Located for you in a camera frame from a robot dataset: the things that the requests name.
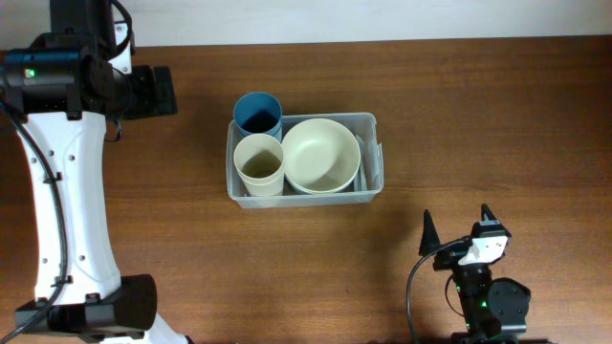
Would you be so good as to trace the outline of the white plastic spoon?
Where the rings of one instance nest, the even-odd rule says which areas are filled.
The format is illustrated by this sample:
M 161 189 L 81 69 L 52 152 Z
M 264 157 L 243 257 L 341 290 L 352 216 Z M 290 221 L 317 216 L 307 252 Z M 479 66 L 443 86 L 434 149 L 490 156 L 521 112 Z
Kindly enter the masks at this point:
M 359 135 L 355 135 L 355 138 L 356 138 L 356 141 L 359 145 L 360 152 L 361 152 L 359 172 L 361 172 L 361 175 L 362 175 L 363 191 L 366 191 L 367 190 L 367 177 L 366 177 L 366 171 L 365 171 L 365 145 L 364 145 L 362 138 Z

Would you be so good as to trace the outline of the blue cup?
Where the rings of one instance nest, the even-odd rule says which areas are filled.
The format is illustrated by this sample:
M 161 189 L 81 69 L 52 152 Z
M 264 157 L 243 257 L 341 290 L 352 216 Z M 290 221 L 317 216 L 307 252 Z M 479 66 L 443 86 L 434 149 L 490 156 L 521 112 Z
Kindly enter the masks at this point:
M 242 96 L 234 105 L 233 120 L 243 137 L 266 134 L 282 141 L 283 110 L 270 94 L 252 92 Z

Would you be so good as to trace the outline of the cream cup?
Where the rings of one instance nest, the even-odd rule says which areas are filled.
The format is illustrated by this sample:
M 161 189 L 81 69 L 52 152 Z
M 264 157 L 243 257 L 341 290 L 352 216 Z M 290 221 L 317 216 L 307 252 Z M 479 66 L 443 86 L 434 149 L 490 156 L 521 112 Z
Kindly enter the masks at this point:
M 278 180 L 267 184 L 254 184 L 244 182 L 251 197 L 272 197 L 283 194 L 284 182 Z
M 233 151 L 233 164 L 241 179 L 252 185 L 275 183 L 284 176 L 284 151 L 273 136 L 253 134 L 240 140 Z

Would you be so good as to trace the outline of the cream cup back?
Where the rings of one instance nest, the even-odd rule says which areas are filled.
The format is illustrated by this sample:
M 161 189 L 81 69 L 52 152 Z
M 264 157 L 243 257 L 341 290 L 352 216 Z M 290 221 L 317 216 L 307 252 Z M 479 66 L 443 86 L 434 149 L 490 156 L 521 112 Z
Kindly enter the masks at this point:
M 251 197 L 272 197 L 283 194 L 284 182 L 278 180 L 267 184 L 254 184 L 244 182 Z

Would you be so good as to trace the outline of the cream bowl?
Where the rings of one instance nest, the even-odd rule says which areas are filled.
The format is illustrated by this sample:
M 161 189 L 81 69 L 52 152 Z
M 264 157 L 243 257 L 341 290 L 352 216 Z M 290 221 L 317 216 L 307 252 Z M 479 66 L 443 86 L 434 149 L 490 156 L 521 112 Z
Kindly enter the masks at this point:
M 299 194 L 333 194 L 340 193 L 351 186 L 356 177 L 336 179 L 330 175 L 323 175 L 309 181 L 303 180 L 294 182 L 287 180 L 289 185 Z
M 361 152 L 355 135 L 328 118 L 296 124 L 282 141 L 287 180 L 309 181 L 323 175 L 348 178 L 357 175 Z

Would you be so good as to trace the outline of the grey plastic fork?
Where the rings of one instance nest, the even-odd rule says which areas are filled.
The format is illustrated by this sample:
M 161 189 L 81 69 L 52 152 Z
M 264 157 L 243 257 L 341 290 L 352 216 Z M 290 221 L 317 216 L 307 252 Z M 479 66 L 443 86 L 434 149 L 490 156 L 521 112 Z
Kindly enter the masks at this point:
M 361 172 L 358 172 L 354 182 L 353 182 L 353 186 L 354 186 L 354 191 L 355 192 L 360 192 L 363 191 L 363 186 L 362 186 L 362 175 Z

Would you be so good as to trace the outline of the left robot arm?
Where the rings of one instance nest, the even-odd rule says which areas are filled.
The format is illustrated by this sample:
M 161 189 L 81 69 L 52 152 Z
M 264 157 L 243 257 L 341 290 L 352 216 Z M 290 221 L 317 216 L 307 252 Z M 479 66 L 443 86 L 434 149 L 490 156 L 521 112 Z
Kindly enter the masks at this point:
M 1 65 L 1 109 L 20 138 L 38 242 L 34 298 L 14 334 L 86 343 L 184 343 L 159 315 L 152 276 L 120 273 L 102 177 L 108 127 L 177 113 L 170 71 L 133 66 L 131 16 L 118 1 L 54 1 L 51 28 Z

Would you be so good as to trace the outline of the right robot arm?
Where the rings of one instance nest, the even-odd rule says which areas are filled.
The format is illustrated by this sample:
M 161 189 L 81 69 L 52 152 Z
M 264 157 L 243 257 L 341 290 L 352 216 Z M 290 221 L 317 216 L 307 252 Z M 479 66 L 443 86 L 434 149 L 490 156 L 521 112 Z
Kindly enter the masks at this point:
M 433 257 L 436 271 L 449 270 L 455 283 L 467 330 L 453 333 L 453 343 L 516 343 L 527 331 L 531 291 L 511 278 L 492 277 L 491 265 L 505 256 L 510 231 L 481 205 L 481 220 L 468 236 L 442 244 L 429 211 L 419 255 Z

